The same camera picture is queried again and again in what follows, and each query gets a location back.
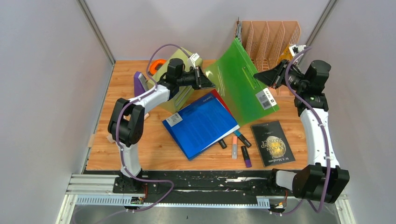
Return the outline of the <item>grey clipboard with papers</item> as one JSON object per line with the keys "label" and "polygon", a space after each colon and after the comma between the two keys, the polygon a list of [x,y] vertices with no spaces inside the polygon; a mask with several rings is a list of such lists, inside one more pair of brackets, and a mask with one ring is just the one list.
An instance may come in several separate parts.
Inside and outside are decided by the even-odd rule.
{"label": "grey clipboard with papers", "polygon": [[237,20],[237,22],[236,22],[235,37],[238,38],[239,41],[241,41],[241,23],[240,23],[240,20]]}

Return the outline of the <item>green plastic folder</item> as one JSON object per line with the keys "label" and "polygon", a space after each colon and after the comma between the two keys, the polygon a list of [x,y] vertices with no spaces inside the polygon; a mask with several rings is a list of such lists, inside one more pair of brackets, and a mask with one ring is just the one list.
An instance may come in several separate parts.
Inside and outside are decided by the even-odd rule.
{"label": "green plastic folder", "polygon": [[279,110],[269,88],[256,78],[258,73],[238,38],[226,52],[205,69],[238,125],[243,126]]}

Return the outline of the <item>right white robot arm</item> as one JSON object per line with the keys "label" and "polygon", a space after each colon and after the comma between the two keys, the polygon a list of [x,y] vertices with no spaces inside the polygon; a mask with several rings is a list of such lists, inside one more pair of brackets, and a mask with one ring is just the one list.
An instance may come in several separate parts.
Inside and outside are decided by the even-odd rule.
{"label": "right white robot arm", "polygon": [[308,164],[298,172],[273,169],[267,190],[278,195],[284,189],[307,201],[335,203],[350,180],[333,151],[328,128],[329,106],[323,90],[331,65],[314,60],[305,73],[291,61],[282,60],[276,67],[254,74],[254,78],[275,89],[282,85],[293,91],[294,105],[303,124]]}

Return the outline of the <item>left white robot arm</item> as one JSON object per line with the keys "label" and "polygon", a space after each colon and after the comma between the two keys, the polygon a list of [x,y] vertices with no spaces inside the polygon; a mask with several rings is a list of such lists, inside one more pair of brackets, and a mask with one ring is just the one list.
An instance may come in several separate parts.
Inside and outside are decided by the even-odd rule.
{"label": "left white robot arm", "polygon": [[194,90],[214,88],[215,84],[204,74],[200,66],[185,70],[180,58],[169,60],[167,70],[154,86],[143,94],[116,101],[108,124],[108,132],[118,147],[121,159],[121,173],[127,176],[125,187],[132,193],[143,187],[142,171],[138,156],[138,142],[144,129],[144,116],[158,105],[175,97],[181,86]]}

